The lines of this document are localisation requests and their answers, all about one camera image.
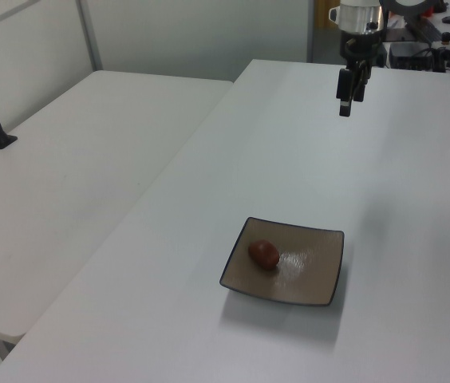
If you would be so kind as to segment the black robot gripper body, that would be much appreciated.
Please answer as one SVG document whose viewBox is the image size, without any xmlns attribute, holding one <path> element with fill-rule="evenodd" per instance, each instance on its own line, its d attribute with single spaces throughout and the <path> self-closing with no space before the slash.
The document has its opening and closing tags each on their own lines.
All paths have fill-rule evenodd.
<svg viewBox="0 0 450 383">
<path fill-rule="evenodd" d="M 371 66 L 380 66 L 382 59 L 382 32 L 351 34 L 341 32 L 340 55 L 346 68 L 357 68 L 363 61 Z"/>
</svg>

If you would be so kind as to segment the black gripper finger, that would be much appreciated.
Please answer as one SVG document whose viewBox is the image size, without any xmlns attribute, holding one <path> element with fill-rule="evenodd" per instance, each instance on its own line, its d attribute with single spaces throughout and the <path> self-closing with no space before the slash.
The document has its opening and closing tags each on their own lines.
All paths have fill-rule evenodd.
<svg viewBox="0 0 450 383">
<path fill-rule="evenodd" d="M 353 72 L 349 69 L 340 69 L 336 98 L 340 101 L 339 115 L 349 117 L 353 99 Z"/>
<path fill-rule="evenodd" d="M 365 95 L 365 87 L 368 84 L 371 75 L 371 66 L 368 63 L 362 63 L 358 67 L 356 85 L 353 91 L 353 101 L 362 102 Z"/>
</svg>

